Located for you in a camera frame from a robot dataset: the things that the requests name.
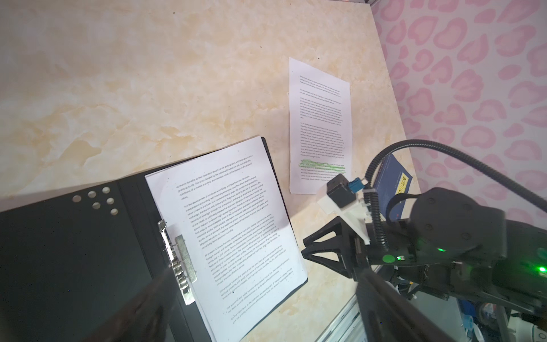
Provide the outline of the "white folder with black inside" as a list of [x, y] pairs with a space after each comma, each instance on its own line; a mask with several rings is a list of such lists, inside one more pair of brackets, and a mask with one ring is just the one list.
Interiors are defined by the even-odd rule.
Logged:
[[[172, 269], [145, 178], [186, 161], [3, 212], [1, 340], [85, 341]], [[213, 341], [179, 286], [164, 341]]]

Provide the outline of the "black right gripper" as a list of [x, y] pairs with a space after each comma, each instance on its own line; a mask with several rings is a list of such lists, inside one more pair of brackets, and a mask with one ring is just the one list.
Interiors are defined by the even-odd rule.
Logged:
[[[348, 279], [357, 280], [365, 269], [374, 266], [413, 266], [417, 251], [410, 239], [410, 220], [400, 219], [389, 225], [382, 222], [387, 249], [373, 236], [373, 223], [360, 220], [352, 228], [341, 217], [335, 217], [303, 240], [304, 259], [330, 269]], [[317, 254], [333, 252], [332, 260]], [[353, 255], [353, 266], [346, 265], [341, 255]]]

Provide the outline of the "blue booklet with yellow label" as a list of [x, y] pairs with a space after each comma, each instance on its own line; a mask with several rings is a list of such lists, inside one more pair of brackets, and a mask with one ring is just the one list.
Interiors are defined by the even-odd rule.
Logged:
[[380, 213], [384, 218], [386, 218], [390, 200], [398, 194], [408, 193], [412, 181], [412, 175], [393, 155], [387, 156], [381, 162], [375, 188], [379, 197]]

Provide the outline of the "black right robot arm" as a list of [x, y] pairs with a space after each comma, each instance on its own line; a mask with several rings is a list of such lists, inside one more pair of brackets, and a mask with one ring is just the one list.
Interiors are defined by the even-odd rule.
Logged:
[[443, 188], [413, 199], [409, 218], [366, 223], [362, 233], [336, 217], [304, 239], [303, 257], [349, 279], [372, 266], [391, 266], [439, 298], [546, 313], [544, 229]]

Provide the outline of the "printed paper sheet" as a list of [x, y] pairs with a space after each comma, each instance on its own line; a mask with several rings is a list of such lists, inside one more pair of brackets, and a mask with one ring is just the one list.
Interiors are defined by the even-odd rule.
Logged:
[[350, 84], [289, 59], [290, 180], [294, 195], [314, 195], [337, 175], [351, 176]]
[[213, 341], [240, 341], [308, 279], [274, 167], [256, 137], [146, 176], [186, 248]]

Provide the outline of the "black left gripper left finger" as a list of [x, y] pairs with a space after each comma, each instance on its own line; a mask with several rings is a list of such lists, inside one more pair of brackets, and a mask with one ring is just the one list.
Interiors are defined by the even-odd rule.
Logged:
[[178, 283], [165, 269], [85, 341], [164, 341], [175, 307]]

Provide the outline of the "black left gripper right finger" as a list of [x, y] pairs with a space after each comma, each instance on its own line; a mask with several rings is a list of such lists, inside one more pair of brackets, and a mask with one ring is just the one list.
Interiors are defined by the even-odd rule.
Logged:
[[368, 341], [452, 341], [378, 274], [358, 275], [356, 299]]

